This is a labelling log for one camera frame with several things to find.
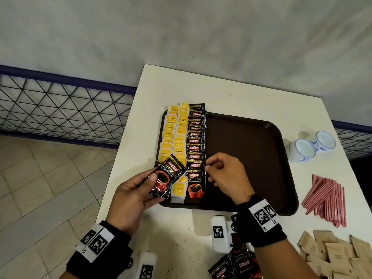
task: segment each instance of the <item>tiled floor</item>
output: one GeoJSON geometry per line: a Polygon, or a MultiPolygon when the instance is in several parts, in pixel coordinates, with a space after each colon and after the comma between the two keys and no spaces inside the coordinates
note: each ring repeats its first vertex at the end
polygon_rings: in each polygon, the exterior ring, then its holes
{"type": "Polygon", "coordinates": [[[117,150],[0,136],[0,278],[55,279],[94,224],[117,150]]]}

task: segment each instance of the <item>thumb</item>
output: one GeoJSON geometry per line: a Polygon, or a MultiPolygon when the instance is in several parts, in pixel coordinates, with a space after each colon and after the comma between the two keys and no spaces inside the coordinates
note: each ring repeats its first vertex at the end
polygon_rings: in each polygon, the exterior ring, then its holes
{"type": "Polygon", "coordinates": [[[212,165],[206,165],[204,169],[216,181],[219,169],[217,169],[216,167],[214,167],[212,165]]]}
{"type": "Polygon", "coordinates": [[[151,189],[154,187],[156,180],[158,176],[155,173],[151,173],[150,176],[146,179],[144,183],[140,187],[136,189],[136,191],[141,195],[141,196],[146,196],[151,189]]]}

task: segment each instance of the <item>black strap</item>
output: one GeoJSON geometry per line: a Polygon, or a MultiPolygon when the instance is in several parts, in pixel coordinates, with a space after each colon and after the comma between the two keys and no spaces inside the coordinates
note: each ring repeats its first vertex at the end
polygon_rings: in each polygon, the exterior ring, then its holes
{"type": "Polygon", "coordinates": [[[114,239],[93,263],[90,263],[79,252],[73,254],[67,263],[67,271],[80,279],[117,278],[130,262],[133,251],[128,247],[128,244],[132,238],[106,221],[101,221],[100,225],[111,232],[114,239]]]}
{"type": "Polygon", "coordinates": [[[257,219],[249,211],[249,208],[260,201],[262,201],[262,198],[254,194],[248,202],[238,205],[238,214],[231,217],[242,242],[249,242],[253,247],[264,247],[287,239],[287,235],[283,232],[280,224],[276,224],[273,228],[264,232],[257,219]]]}

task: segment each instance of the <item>wrist band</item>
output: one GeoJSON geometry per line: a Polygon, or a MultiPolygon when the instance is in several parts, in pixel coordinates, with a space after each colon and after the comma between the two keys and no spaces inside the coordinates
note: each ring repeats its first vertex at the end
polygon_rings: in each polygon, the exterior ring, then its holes
{"type": "Polygon", "coordinates": [[[117,278],[130,263],[131,239],[127,233],[101,221],[75,246],[76,252],[66,269],[80,279],[117,278]]]}
{"type": "Polygon", "coordinates": [[[267,202],[254,194],[248,202],[237,206],[238,214],[231,217],[242,242],[264,247],[287,238],[278,222],[278,215],[267,202]]]}

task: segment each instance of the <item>black wrist band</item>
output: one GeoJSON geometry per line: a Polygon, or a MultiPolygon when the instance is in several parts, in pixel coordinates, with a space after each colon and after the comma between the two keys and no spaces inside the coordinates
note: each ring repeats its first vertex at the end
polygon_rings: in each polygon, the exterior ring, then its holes
{"type": "MultiPolygon", "coordinates": [[[[101,221],[100,225],[107,229],[114,237],[105,245],[105,239],[100,239],[98,249],[101,249],[98,256],[90,263],[82,253],[76,251],[67,263],[67,271],[80,279],[92,278],[117,278],[120,273],[128,266],[132,250],[128,247],[129,241],[132,239],[127,233],[120,231],[116,227],[101,221]]],[[[79,242],[82,243],[89,233],[79,242]]]]}
{"type": "Polygon", "coordinates": [[[253,247],[264,247],[287,239],[277,221],[277,213],[260,196],[254,194],[237,208],[238,214],[231,219],[242,242],[249,242],[253,247]]]}

